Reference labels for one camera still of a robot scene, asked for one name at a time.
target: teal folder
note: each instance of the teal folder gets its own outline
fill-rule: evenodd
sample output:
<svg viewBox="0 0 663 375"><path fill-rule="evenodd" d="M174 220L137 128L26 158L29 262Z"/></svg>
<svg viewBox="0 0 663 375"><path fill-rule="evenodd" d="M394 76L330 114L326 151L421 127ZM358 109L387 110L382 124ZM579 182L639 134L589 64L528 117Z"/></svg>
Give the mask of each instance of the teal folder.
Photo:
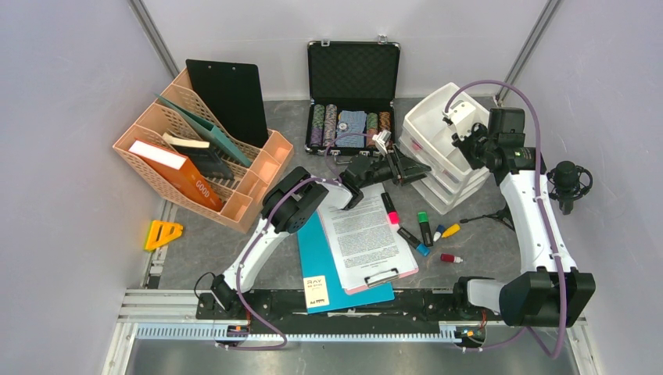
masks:
<svg viewBox="0 0 663 375"><path fill-rule="evenodd" d="M336 309L347 309L354 306L367 305L394 299L391 283L371 287L353 295L346 294L341 286L339 274L332 256L332 250L324 235L322 223L317 212L297 232L299 257L302 260L304 277L324 276L327 282L329 305L308 308L308 313L322 313Z"/></svg>
<svg viewBox="0 0 663 375"><path fill-rule="evenodd" d="M220 148L221 151L223 151L226 155L237 160L243 166L247 168L251 166L251 160L249 160L249 158L247 158L246 155L244 155L244 153L240 151L239 148L237 148L237 146L232 143L230 138L226 137L226 134L224 134L224 132L221 131L221 129L219 129L216 125L208 120L203 119L193 112L189 112L188 110L180 107L179 105L171 102L161 95L157 94L157 97L159 97L159 100L165 104L166 107L174 110L180 116L182 116L182 118L185 119L185 121L193 128L193 130L195 130L195 132L203 137L206 141Z"/></svg>

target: pink highlighter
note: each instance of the pink highlighter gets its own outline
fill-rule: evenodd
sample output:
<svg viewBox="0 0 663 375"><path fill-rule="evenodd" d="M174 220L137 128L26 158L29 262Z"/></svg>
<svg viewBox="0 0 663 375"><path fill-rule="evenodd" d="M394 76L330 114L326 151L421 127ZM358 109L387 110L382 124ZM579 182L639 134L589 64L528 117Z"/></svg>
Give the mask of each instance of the pink highlighter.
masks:
<svg viewBox="0 0 663 375"><path fill-rule="evenodd" d="M382 193L380 196L382 196L382 202L385 204L389 222L392 224L398 224L400 222L398 213L396 212L396 208L393 206L392 198L389 196L389 193Z"/></svg>

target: green notebook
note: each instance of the green notebook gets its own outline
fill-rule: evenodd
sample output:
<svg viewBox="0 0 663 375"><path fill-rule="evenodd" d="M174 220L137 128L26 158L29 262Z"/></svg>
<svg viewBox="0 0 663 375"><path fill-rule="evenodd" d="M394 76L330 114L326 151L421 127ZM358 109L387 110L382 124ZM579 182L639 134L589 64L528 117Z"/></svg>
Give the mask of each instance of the green notebook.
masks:
<svg viewBox="0 0 663 375"><path fill-rule="evenodd" d="M220 148L221 151L223 151L226 155L237 160L243 166L247 168L251 166L251 160L249 160L249 158L247 158L246 155L244 155L244 153L241 152L239 148L237 148L237 146L232 143L232 141L226 137L226 134L224 134L224 132L221 131L221 129L219 129L216 125L208 120L203 119L195 113L189 112L188 110L180 107L179 105L171 102L161 95L157 94L156 96L168 108L179 113L179 115L182 116L182 118L185 119L189 125L191 125L193 130L195 130L195 132L203 137L206 141Z"/></svg>

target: case lid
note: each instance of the case lid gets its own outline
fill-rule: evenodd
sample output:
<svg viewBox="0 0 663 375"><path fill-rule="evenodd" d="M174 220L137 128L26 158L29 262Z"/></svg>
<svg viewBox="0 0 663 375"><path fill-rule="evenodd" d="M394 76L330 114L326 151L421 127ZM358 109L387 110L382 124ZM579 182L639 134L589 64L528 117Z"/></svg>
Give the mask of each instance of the case lid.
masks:
<svg viewBox="0 0 663 375"><path fill-rule="evenodd" d="M308 56L313 99L392 100L396 96L397 43L312 41Z"/></svg>

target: clipboard clip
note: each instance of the clipboard clip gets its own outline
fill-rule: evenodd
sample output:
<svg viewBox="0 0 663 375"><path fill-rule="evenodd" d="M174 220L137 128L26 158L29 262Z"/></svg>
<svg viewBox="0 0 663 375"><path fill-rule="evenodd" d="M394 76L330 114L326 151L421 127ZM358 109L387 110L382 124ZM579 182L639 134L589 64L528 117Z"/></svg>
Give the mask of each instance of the clipboard clip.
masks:
<svg viewBox="0 0 663 375"><path fill-rule="evenodd" d="M366 283L366 286L369 288L388 283L392 280L398 279L398 276L400 274L398 273L397 268L392 268L388 271L376 273L373 276L365 277L364 282Z"/></svg>

